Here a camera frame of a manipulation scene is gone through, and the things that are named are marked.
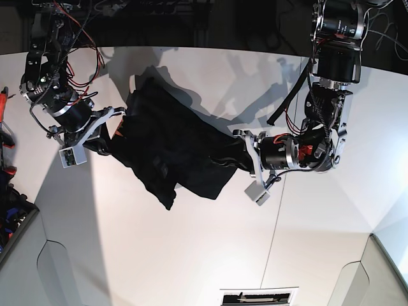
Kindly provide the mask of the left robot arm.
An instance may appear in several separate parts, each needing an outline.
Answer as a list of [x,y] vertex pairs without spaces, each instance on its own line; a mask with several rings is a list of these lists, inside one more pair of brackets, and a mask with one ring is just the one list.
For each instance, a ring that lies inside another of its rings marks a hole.
[[245,142],[254,181],[245,190],[264,195],[289,172],[325,172],[340,161],[347,138],[352,92],[361,77],[368,33],[368,6],[361,1],[317,1],[313,5],[312,54],[299,79],[268,118],[284,116],[289,131],[275,136],[235,130]]

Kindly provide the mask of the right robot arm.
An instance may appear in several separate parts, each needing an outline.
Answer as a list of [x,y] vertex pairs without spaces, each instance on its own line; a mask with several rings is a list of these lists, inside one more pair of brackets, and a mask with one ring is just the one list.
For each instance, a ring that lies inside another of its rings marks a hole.
[[[87,1],[38,1],[31,28],[30,49],[25,60],[20,93],[30,104],[29,113],[62,148],[81,145],[101,156],[109,156],[111,139],[106,121],[109,107],[95,110],[91,82],[105,66],[103,57],[85,27],[94,5]],[[90,80],[78,83],[68,56],[78,48],[80,38],[96,53],[96,67]]]

